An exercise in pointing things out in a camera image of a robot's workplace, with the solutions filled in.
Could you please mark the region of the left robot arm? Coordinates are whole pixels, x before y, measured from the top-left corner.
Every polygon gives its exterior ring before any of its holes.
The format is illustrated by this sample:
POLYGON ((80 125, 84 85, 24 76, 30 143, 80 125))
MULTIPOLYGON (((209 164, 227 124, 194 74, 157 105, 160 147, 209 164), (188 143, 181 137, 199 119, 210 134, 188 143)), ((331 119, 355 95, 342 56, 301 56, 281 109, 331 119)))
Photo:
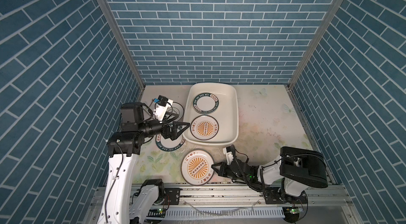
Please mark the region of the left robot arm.
POLYGON ((173 100, 159 96, 152 103, 125 103, 120 108, 119 130, 107 141, 108 178, 99 224, 142 224, 155 203, 169 203, 161 179, 145 180, 132 200, 132 180, 141 147, 154 136, 176 140, 190 127, 178 121, 173 100))

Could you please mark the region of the orange sunburst plate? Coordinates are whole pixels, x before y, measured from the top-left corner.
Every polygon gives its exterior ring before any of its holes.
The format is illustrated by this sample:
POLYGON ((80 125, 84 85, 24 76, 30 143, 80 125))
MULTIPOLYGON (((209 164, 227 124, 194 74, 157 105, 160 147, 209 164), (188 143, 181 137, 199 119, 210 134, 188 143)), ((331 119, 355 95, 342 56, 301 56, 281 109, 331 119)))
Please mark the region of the orange sunburst plate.
POLYGON ((190 131, 192 136, 198 140, 210 140, 217 135, 219 123, 212 116, 198 116, 192 121, 190 131))
POLYGON ((213 157, 204 150, 189 152, 181 163, 181 175, 192 186, 203 186, 214 176, 213 157))

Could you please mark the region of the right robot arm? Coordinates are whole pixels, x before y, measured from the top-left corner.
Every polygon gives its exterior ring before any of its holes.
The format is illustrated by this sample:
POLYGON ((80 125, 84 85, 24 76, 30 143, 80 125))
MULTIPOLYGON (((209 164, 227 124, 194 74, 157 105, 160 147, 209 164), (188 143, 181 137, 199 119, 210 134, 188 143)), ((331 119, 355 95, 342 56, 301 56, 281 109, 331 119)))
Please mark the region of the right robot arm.
POLYGON ((259 166, 241 161, 236 157, 237 152, 234 145, 224 148, 226 162, 213 164, 211 168, 218 176, 262 193, 267 204, 306 203, 307 188, 328 187, 324 157, 317 151, 284 146, 278 157, 259 166))

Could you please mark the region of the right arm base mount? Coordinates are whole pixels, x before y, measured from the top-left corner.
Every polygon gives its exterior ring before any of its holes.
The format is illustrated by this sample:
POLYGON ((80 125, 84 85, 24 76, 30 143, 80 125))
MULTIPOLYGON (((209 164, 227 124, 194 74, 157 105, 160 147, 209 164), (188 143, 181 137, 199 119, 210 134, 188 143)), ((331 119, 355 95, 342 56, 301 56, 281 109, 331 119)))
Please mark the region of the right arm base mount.
POLYGON ((286 194, 283 187, 266 187, 265 191, 263 192, 263 197, 267 205, 305 205, 308 203, 308 199, 304 191, 300 196, 294 197, 286 194))

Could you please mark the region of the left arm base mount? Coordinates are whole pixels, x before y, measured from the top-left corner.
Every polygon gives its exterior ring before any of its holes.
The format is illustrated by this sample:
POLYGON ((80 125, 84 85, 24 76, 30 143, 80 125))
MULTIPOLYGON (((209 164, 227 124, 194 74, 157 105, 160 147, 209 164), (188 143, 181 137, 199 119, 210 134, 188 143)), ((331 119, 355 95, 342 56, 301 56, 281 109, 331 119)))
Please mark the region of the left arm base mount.
POLYGON ((158 190, 158 199, 155 201, 154 205, 178 205, 180 200, 180 188, 165 188, 164 192, 161 189, 158 190))

